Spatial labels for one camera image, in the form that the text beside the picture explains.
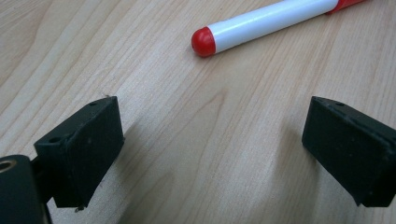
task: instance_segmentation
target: screw hole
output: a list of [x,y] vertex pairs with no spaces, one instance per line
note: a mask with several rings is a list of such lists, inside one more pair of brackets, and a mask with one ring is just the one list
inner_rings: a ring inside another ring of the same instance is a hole
[[11,169],[15,164],[17,164],[16,161],[0,161],[0,173]]
[[50,143],[57,143],[57,142],[59,142],[59,141],[61,141],[61,138],[60,138],[60,137],[53,137],[53,138],[51,138],[51,139],[49,140]]

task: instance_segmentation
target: white marker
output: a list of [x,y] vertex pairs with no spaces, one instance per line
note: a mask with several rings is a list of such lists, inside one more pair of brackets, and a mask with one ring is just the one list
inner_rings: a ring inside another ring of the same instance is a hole
[[207,57],[300,21],[324,13],[334,13],[362,1],[285,0],[197,30],[192,35],[191,45],[195,53]]

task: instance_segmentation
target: red marker cap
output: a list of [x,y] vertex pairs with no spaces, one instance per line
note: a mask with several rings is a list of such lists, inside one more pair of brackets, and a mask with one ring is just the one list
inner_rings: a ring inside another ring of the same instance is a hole
[[341,10],[344,7],[349,7],[362,1],[364,0],[339,0],[337,6],[327,14],[333,14],[334,12]]
[[208,57],[216,53],[215,37],[206,26],[195,31],[191,38],[192,49],[201,57]]

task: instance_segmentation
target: wood grain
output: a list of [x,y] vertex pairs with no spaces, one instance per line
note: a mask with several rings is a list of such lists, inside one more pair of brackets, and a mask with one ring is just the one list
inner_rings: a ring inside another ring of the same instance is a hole
[[0,156],[119,97],[125,146],[54,223],[395,223],[301,144],[312,95],[396,128],[396,4],[370,0],[201,59],[191,34],[276,0],[0,2]]

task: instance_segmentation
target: black plastic piece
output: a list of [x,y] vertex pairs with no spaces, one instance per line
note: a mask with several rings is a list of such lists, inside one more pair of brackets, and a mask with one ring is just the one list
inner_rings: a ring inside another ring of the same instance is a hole
[[395,130],[348,105],[314,96],[303,145],[357,205],[390,205],[396,193]]
[[51,223],[26,156],[0,159],[0,223]]
[[88,203],[124,142],[117,97],[82,107],[35,143],[43,200],[58,207]]

